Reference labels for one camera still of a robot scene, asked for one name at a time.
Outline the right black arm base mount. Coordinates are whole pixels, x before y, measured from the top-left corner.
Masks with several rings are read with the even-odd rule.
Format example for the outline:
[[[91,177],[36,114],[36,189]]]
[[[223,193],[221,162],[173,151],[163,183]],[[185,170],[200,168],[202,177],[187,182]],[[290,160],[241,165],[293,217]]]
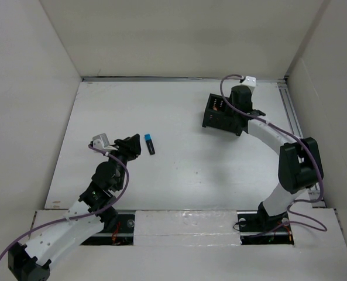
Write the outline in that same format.
[[[257,211],[240,211],[233,229],[240,233],[242,245],[293,245],[291,227],[284,224],[287,212],[269,217],[262,203]]]

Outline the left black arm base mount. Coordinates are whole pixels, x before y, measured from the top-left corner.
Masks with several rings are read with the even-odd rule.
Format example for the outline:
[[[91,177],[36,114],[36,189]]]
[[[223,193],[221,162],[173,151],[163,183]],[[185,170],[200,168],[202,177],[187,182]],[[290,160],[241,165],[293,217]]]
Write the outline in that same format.
[[[84,246],[131,246],[134,240],[135,210],[118,210],[118,216],[110,226],[105,227],[81,245]]]

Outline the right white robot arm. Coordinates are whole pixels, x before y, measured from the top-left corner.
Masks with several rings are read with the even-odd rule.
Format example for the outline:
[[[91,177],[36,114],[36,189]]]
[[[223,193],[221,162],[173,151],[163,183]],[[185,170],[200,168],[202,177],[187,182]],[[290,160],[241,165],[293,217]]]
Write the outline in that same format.
[[[229,106],[242,132],[258,138],[279,156],[278,184],[267,199],[258,206],[256,223],[268,231],[304,189],[322,184],[324,172],[317,141],[301,139],[269,123],[262,111],[253,109],[252,90],[246,85],[231,88]]]

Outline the blue cap black highlighter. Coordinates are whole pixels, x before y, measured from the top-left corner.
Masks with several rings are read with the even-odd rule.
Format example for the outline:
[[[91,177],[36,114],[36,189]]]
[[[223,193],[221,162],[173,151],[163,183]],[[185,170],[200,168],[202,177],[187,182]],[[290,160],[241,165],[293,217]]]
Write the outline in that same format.
[[[156,152],[155,152],[155,149],[154,149],[152,137],[150,136],[150,134],[146,134],[146,135],[144,136],[144,138],[145,138],[145,142],[146,142],[146,145],[147,145],[147,149],[148,149],[148,151],[149,151],[149,154],[150,154],[150,155],[154,155]]]

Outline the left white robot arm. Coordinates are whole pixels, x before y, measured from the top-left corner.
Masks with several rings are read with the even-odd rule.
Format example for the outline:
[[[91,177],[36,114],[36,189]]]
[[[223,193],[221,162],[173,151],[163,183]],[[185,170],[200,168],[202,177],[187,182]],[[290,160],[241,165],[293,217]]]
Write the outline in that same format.
[[[129,184],[127,164],[141,154],[140,135],[109,143],[106,134],[93,137],[88,147],[107,158],[95,169],[89,186],[62,218],[34,228],[41,233],[8,249],[8,269],[16,280],[47,280],[59,259],[101,231],[116,227],[113,205]]]

